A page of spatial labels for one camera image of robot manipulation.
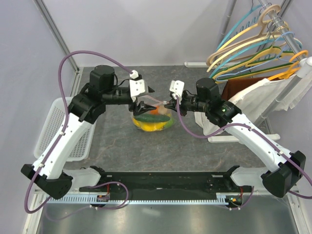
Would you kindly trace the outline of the clear zip top bag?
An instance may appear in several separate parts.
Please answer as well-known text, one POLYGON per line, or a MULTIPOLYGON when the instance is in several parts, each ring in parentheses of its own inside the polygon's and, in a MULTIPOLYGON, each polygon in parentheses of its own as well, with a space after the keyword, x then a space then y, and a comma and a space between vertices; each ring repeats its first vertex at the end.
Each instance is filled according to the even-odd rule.
POLYGON ((138 129, 145 132, 156 132, 168 129, 175 124, 176 120, 172 110, 165 108, 168 101, 158 100, 149 95, 138 97, 137 100, 156 107, 156 109, 139 116, 132 115, 132 122, 138 129))

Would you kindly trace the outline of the green custard apple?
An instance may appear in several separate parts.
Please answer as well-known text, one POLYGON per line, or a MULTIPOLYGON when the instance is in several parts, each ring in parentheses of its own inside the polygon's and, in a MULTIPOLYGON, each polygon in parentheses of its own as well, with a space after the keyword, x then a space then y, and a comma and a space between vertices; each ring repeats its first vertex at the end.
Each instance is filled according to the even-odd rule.
POLYGON ((176 120, 174 118, 171 118, 170 121, 168 122, 168 126, 171 127, 172 125, 174 125, 176 122, 176 120))

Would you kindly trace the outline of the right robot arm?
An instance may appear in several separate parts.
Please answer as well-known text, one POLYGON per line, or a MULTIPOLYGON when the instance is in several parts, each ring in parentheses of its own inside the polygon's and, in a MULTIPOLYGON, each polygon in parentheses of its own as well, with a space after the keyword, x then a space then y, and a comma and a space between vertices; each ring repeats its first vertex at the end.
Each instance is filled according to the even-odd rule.
POLYGON ((223 100, 218 85, 211 78, 201 78, 196 82, 196 94, 188 94, 184 82, 173 80, 170 84, 171 100, 165 105, 176 111, 179 118, 188 112, 203 113, 208 121, 219 127, 206 136, 226 131, 248 147, 264 164, 262 168, 237 167, 223 179, 223 186, 229 192, 242 186, 263 186, 272 195, 283 198, 305 173, 306 156, 277 144, 260 131, 232 102, 223 100))

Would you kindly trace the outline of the yellow banana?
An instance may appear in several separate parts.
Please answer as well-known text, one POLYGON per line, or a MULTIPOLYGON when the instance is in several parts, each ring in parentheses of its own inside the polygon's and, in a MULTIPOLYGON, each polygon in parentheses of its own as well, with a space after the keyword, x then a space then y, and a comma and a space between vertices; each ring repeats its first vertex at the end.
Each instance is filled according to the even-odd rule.
POLYGON ((155 132, 155 131, 162 131, 166 128, 169 128, 168 126, 168 122, 140 122, 140 121, 137 121, 135 120, 134 118, 132 118, 132 121, 133 121, 133 124, 143 130, 143 131, 146 131, 146 132, 155 132))

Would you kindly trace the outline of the orange fruit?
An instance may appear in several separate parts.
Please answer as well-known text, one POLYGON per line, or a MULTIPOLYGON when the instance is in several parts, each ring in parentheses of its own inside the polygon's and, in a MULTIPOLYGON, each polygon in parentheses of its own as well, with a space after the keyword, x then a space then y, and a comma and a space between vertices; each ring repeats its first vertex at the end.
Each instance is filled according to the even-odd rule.
POLYGON ((159 106, 157 106, 156 109, 151 110, 151 111, 150 111, 150 114, 152 114, 152 115, 159 115, 158 110, 159 110, 159 106))

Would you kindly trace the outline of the green cucumber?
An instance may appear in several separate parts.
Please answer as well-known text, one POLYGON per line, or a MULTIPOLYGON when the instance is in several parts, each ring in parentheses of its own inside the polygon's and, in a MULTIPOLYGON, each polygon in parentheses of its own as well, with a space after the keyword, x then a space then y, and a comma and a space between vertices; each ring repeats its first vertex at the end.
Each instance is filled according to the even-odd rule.
POLYGON ((134 116, 134 119, 140 122, 167 122, 171 118, 167 115, 151 115, 151 114, 141 114, 139 116, 134 116))

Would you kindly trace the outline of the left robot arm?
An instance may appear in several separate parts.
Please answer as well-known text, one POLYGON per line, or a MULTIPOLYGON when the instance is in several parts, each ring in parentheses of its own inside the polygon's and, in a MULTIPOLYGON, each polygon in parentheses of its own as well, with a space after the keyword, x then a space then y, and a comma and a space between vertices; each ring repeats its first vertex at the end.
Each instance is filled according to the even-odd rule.
POLYGON ((65 119, 43 155, 33 164, 23 165, 21 172, 51 198, 60 199, 70 190, 82 187, 92 187, 97 192, 105 190, 107 180, 101 176, 101 168, 92 166, 67 171, 63 168, 78 141, 104 114, 108 105, 128 105, 135 116, 155 109, 137 100, 154 92, 137 71, 130 75, 127 87, 118 86, 115 79, 113 67, 96 66, 90 72, 89 82, 65 106, 65 119))

